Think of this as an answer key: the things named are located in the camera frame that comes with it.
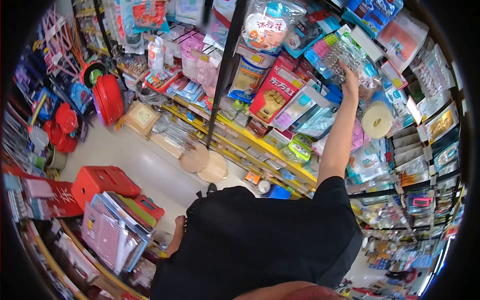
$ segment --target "white tiled floor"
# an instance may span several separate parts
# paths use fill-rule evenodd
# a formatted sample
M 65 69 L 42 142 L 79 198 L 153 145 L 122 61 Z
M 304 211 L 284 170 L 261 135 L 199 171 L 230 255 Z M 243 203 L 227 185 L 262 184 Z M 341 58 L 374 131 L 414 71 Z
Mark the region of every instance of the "white tiled floor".
M 157 231 L 173 233 L 175 218 L 184 215 L 196 199 L 195 193 L 206 192 L 208 182 L 184 171 L 179 161 L 152 141 L 146 141 L 128 128 L 115 131 L 105 128 L 97 117 L 92 119 L 85 143 L 79 142 L 68 154 L 67 166 L 60 180 L 75 181 L 82 166 L 117 166 L 142 188 L 142 193 L 165 209 Z M 227 160 L 228 176 L 217 183 L 218 189 L 243 185 L 247 171 Z

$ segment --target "person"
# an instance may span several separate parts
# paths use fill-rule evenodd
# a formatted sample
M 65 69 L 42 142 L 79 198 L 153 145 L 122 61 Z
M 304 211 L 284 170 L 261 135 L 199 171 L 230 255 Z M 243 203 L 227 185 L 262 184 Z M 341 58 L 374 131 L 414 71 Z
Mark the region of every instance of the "person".
M 385 276 L 391 279 L 398 279 L 405 283 L 412 283 L 415 278 L 421 276 L 421 272 L 418 272 L 417 269 L 412 268 L 410 271 L 388 272 L 385 274 Z
M 151 300 L 343 299 L 336 288 L 362 234 L 345 189 L 358 106 L 358 76 L 346 73 L 313 199 L 255 198 L 231 187 L 199 198 L 176 219 Z

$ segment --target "wooden cutting board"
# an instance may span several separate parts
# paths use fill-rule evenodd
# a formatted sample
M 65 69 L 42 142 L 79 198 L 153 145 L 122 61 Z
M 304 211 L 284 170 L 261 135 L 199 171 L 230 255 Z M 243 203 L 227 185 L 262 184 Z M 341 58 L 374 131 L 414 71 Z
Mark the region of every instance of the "wooden cutting board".
M 180 166 L 187 172 L 200 172 L 207 166 L 210 156 L 207 148 L 201 143 L 194 143 L 195 150 L 185 150 L 180 157 Z
M 225 179 L 228 175 L 227 161 L 215 151 L 209 151 L 209 154 L 210 160 L 208 164 L 204 170 L 197 172 L 197 175 L 206 182 L 219 182 L 220 180 Z

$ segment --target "pink hanger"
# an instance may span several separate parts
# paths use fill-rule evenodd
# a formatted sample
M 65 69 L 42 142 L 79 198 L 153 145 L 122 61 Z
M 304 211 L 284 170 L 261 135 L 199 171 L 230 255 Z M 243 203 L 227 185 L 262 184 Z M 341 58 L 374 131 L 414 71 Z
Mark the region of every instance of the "pink hanger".
M 72 77 L 79 75 L 79 70 L 67 56 L 67 52 L 72 48 L 72 44 L 68 39 L 66 26 L 66 19 L 69 15 L 59 17 L 55 13 L 55 5 L 53 5 L 53 8 L 48 10 L 42 18 L 42 27 L 45 32 L 43 41 L 45 41 L 48 49 L 44 56 L 45 63 L 47 64 L 47 74 L 51 74 L 56 69 L 59 69 Z M 60 63 L 62 58 L 70 65 L 73 72 L 62 66 Z

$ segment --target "pink package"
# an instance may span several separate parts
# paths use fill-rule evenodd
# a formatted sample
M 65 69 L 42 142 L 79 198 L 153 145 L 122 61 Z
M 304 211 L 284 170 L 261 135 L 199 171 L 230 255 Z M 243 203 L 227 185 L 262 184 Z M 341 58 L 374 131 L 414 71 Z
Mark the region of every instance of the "pink package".
M 360 146 L 363 145 L 363 141 L 368 139 L 368 136 L 363 132 L 360 121 L 355 118 L 355 123 L 353 124 L 353 135 L 352 135 L 352 149 L 351 152 Z
M 197 82 L 197 60 L 198 58 L 192 54 L 192 50 L 202 53 L 204 46 L 204 36 L 193 33 L 190 37 L 180 42 L 181 61 L 183 75 Z
M 202 85 L 209 97 L 215 96 L 219 70 L 220 67 L 215 68 L 209 62 L 197 60 L 197 82 Z

